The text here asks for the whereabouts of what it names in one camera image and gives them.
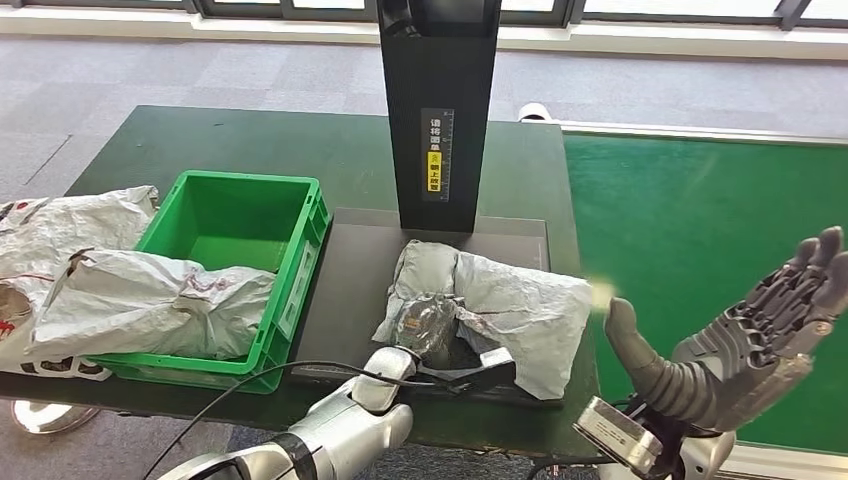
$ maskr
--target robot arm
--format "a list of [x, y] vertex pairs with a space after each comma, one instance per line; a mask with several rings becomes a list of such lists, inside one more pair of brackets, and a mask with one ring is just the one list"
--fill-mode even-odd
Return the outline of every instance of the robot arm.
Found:
[[633, 306], [613, 299], [604, 330], [636, 393], [623, 413], [595, 399], [575, 427], [641, 478], [711, 478], [735, 431], [812, 371], [809, 354], [848, 307], [842, 241], [833, 227], [801, 242], [671, 360], [639, 334]]
[[[394, 380], [426, 371], [457, 392], [515, 378], [515, 363], [505, 348], [481, 354], [480, 361], [475, 369], [436, 371], [420, 367], [419, 358], [405, 348], [383, 347], [365, 370]], [[352, 378], [270, 442], [196, 457], [159, 480], [352, 479], [409, 436], [412, 409], [395, 403], [399, 388], [364, 375]]]

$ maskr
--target plastic bag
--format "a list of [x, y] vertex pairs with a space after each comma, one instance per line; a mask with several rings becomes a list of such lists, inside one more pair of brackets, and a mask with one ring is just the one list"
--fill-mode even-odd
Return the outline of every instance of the plastic bag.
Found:
[[404, 302], [392, 321], [389, 344], [407, 348], [431, 368], [447, 368], [456, 336], [459, 304], [443, 294], [422, 294]]
[[248, 267], [207, 272], [142, 252], [83, 251], [51, 289], [26, 351], [240, 357], [256, 338], [275, 278]]
[[0, 205], [0, 370], [103, 379], [109, 372], [80, 359], [27, 356], [34, 316], [68, 257], [90, 247], [132, 249], [156, 213], [150, 186]]
[[463, 253], [456, 290], [465, 326], [509, 350], [516, 385], [541, 400], [565, 394], [589, 318], [588, 282]]
[[585, 280], [414, 240], [398, 258], [386, 317], [372, 339], [390, 343], [403, 306], [433, 293], [463, 299], [456, 311], [465, 327], [459, 335], [477, 353], [491, 343], [472, 341], [467, 330], [506, 347], [516, 362], [516, 385], [541, 400], [564, 395], [589, 317], [591, 287]]

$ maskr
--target black cable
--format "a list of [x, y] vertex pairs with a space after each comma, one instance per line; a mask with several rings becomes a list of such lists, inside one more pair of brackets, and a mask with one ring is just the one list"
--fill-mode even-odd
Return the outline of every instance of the black cable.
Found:
[[147, 477], [149, 477], [150, 474], [153, 473], [153, 470], [155, 470], [156, 467], [160, 463], [162, 463], [162, 460], [165, 458], [166, 455], [168, 455], [168, 452], [170, 452], [171, 449], [174, 448], [174, 445], [176, 445], [177, 442], [179, 442], [183, 438], [183, 436], [185, 436], [185, 434], [188, 433], [188, 431], [191, 430], [191, 428], [194, 427], [197, 424], [197, 422], [199, 422], [200, 419], [203, 418], [204, 415], [206, 415], [207, 412], [209, 412], [209, 410], [211, 410], [220, 401], [227, 398], [231, 393], [236, 391], [239, 387], [241, 387], [242, 385], [244, 385], [247, 382], [250, 382], [251, 380], [256, 380], [257, 378], [261, 377], [262, 375], [265, 375], [267, 373], [270, 373], [270, 372], [273, 372], [273, 371], [276, 371], [276, 370], [280, 370], [280, 369], [283, 369], [283, 368], [289, 368], [289, 367], [307, 367], [307, 366], [341, 368], [343, 370], [348, 370], [348, 371], [351, 371], [351, 372], [354, 372], [354, 373], [358, 373], [360, 375], [365, 375], [366, 377], [371, 377], [371, 378], [374, 378], [376, 380], [381, 380], [383, 382], [390, 383], [392, 385], [397, 385], [399, 387], [416, 387], [416, 388], [418, 388], [418, 387], [442, 387], [443, 386], [442, 384], [432, 383], [432, 382], [408, 382], [406, 380], [397, 380], [397, 379], [394, 379], [394, 378], [386, 378], [386, 377], [384, 377], [380, 374], [369, 372], [367, 370], [354, 367], [353, 365], [348, 365], [348, 364], [339, 363], [339, 362], [327, 362], [327, 361], [323, 361], [323, 360], [315, 360], [315, 361], [306, 360], [306, 361], [299, 361], [299, 362], [289, 362], [289, 363], [283, 363], [281, 365], [277, 365], [277, 366], [274, 366], [274, 367], [266, 368], [265, 370], [262, 370], [261, 372], [253, 374], [253, 375], [245, 378], [244, 380], [238, 382], [237, 384], [235, 384], [232, 387], [225, 390], [224, 393], [218, 395], [215, 398], [215, 400], [212, 400], [211, 402], [209, 402], [209, 404], [206, 405], [203, 408], [203, 410], [198, 412], [197, 415], [195, 415], [194, 418], [191, 419], [191, 422], [189, 422], [189, 424], [186, 425], [186, 427], [183, 429], [183, 431], [180, 432], [180, 434], [177, 435], [176, 438], [174, 438], [171, 441], [170, 444], [168, 444], [168, 446], [165, 448], [165, 450], [163, 450], [162, 453], [159, 454], [159, 457], [157, 457], [156, 461], [153, 462], [153, 464], [150, 466], [150, 468], [147, 469], [147, 473], [145, 473], [144, 476], [141, 477], [141, 480], [147, 479]]
[[604, 465], [608, 463], [616, 463], [615, 460], [609, 457], [559, 457], [544, 460], [533, 465], [533, 468], [527, 472], [525, 480], [533, 480], [536, 475], [548, 467], [573, 467], [575, 465]]

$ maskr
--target black mat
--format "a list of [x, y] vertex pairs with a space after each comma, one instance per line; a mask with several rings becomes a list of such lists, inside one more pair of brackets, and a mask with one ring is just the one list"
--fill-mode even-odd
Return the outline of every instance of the black mat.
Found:
[[[387, 290], [398, 256], [413, 239], [445, 243], [508, 265], [550, 270], [542, 220], [479, 217], [475, 233], [467, 235], [401, 230], [397, 212], [339, 208], [324, 242], [308, 311], [301, 320], [297, 351], [290, 358], [365, 365], [382, 346], [371, 336], [385, 316]], [[331, 384], [341, 384], [351, 376], [330, 367], [297, 368], [291, 375], [300, 381]], [[514, 385], [468, 396], [532, 406], [560, 404], [536, 400]]]

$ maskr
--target gray robotic hand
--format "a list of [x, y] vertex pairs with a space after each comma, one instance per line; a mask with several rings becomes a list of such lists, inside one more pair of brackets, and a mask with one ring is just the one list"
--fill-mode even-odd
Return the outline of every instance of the gray robotic hand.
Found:
[[832, 227], [744, 300], [680, 342], [671, 361], [639, 334], [636, 314], [615, 298], [604, 325], [636, 393], [666, 417], [732, 432], [776, 403], [813, 368], [810, 353], [848, 307], [848, 252]]

